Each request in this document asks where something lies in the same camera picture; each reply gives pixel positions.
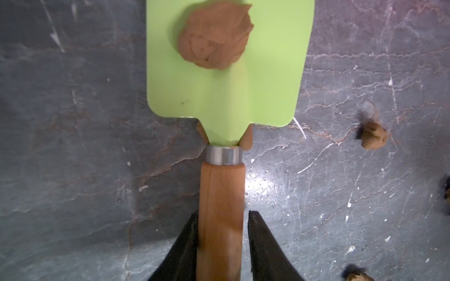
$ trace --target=spatula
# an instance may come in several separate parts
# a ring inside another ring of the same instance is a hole
[[[292,120],[311,34],[314,0],[253,0],[246,51],[229,69],[184,61],[177,37],[212,1],[147,0],[147,99],[162,117],[200,120],[209,146],[201,167],[197,280],[239,280],[245,165],[237,145],[249,124]]]

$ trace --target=marble surface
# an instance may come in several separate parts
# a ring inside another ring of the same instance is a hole
[[[146,102],[144,0],[0,2],[2,280],[145,280],[198,207],[195,120]],[[295,117],[244,154],[308,280],[446,281],[450,2],[317,0]],[[362,115],[390,132],[368,152]],[[251,280],[247,234],[242,280]]]

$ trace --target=dough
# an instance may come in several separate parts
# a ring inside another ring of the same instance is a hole
[[[450,204],[450,189],[447,189],[445,192],[445,199],[447,200],[447,203]]]
[[[361,146],[365,149],[379,149],[386,144],[387,132],[380,124],[369,121],[363,127],[361,140]]]
[[[350,273],[346,281],[375,281],[372,277],[367,276],[365,273],[355,274]]]
[[[251,6],[220,1],[194,10],[178,38],[181,56],[207,69],[231,66],[245,51],[253,29]]]
[[[444,198],[447,200],[447,203],[450,204],[450,178],[445,182],[445,195]]]

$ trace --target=brown dough ball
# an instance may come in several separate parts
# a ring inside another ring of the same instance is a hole
[[[365,149],[379,149],[386,144],[387,132],[380,124],[369,121],[363,127],[361,140],[361,146]]]
[[[365,273],[350,273],[346,281],[375,281],[372,277],[367,276]]]
[[[181,56],[200,67],[224,70],[236,62],[253,29],[249,4],[215,2],[193,11],[178,38]]]
[[[450,189],[447,189],[445,192],[445,198],[447,199],[447,203],[450,204]]]

